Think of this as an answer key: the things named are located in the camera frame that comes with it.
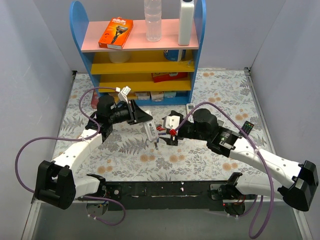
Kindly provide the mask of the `white remote control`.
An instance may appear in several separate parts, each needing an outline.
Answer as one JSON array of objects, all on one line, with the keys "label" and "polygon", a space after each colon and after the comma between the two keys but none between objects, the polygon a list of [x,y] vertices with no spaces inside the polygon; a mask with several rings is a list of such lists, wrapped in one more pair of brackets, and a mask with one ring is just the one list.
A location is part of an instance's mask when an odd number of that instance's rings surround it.
[{"label": "white remote control", "polygon": [[156,124],[149,110],[144,111],[147,115],[150,116],[150,119],[143,122],[144,130],[146,131],[147,139],[152,143],[157,141],[159,138],[158,131],[156,129]]}]

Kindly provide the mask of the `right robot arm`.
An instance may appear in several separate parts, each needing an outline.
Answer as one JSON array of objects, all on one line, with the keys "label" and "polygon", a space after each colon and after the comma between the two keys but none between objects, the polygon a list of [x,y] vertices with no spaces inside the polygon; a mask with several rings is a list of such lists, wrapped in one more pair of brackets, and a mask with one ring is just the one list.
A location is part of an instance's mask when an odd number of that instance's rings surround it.
[{"label": "right robot arm", "polygon": [[171,111],[163,118],[163,127],[171,136],[167,145],[176,146],[179,140],[205,141],[212,152],[243,162],[261,171],[258,177],[241,172],[231,174],[226,183],[212,187],[214,199],[231,200],[245,195],[261,195],[282,199],[290,207],[307,212],[319,185],[317,167],[306,160],[291,161],[264,149],[253,147],[241,134],[220,126],[215,115],[200,108],[193,113],[193,121]]}]

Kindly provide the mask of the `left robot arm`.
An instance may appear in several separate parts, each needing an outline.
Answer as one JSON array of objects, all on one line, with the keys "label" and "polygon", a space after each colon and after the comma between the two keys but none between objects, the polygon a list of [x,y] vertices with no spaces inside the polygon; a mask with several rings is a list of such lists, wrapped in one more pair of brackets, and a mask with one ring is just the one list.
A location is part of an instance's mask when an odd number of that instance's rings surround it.
[{"label": "left robot arm", "polygon": [[116,104],[112,96],[102,96],[78,141],[60,156],[52,161],[44,160],[38,166],[34,196],[63,210],[79,197],[103,199],[108,192],[105,179],[96,174],[77,177],[76,170],[109,137],[113,126],[122,122],[129,125],[142,123],[148,139],[157,138],[150,111],[142,110],[134,100]]}]

